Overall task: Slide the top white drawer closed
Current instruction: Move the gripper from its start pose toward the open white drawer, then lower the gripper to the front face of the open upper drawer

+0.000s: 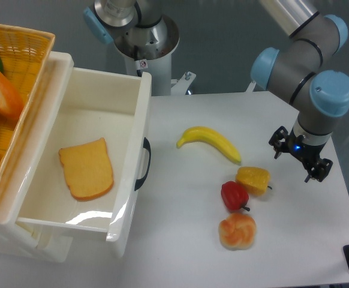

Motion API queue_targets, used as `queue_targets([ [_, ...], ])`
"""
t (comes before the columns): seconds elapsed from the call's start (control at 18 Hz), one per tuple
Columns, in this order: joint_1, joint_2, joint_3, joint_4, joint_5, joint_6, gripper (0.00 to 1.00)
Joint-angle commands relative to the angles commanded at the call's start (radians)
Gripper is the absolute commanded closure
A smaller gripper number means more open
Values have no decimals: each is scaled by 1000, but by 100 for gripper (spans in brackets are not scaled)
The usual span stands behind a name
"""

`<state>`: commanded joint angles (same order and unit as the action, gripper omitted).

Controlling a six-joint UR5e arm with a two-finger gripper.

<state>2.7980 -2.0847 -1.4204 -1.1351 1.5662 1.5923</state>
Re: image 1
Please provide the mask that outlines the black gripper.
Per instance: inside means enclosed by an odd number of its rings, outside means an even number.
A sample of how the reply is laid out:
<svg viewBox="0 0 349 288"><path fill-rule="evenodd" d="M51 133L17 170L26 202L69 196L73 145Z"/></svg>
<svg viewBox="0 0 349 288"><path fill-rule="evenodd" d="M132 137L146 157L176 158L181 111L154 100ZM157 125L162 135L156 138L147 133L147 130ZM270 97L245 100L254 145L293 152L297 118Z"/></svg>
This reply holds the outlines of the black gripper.
<svg viewBox="0 0 349 288"><path fill-rule="evenodd" d="M322 182L332 168L332 160L320 157L324 144L309 145L303 143L302 136L296 137L293 133L289 135L284 126L280 126L272 134L269 145L275 151L274 159L283 153L289 153L302 163L308 174L304 182L308 182L310 179Z"/></svg>

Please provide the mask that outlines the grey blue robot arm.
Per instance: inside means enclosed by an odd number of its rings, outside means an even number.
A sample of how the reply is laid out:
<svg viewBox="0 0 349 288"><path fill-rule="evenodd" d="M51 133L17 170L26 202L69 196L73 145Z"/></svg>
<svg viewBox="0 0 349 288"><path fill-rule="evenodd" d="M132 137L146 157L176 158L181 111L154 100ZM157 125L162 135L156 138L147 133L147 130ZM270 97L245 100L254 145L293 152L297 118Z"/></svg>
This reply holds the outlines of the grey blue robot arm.
<svg viewBox="0 0 349 288"><path fill-rule="evenodd" d="M349 110L349 77L322 70L348 38L345 22L322 15L309 1L262 1L262 7L292 40L286 52L264 49L251 68L256 85L299 112L291 131L277 129L270 138L276 155L299 160L308 179L323 181L332 162L320 152L338 121ZM127 73L152 75L154 95L185 94L192 73L172 78L172 53L179 43L175 22L163 14L160 1L95 1L83 12L93 35L113 43L124 57Z"/></svg>

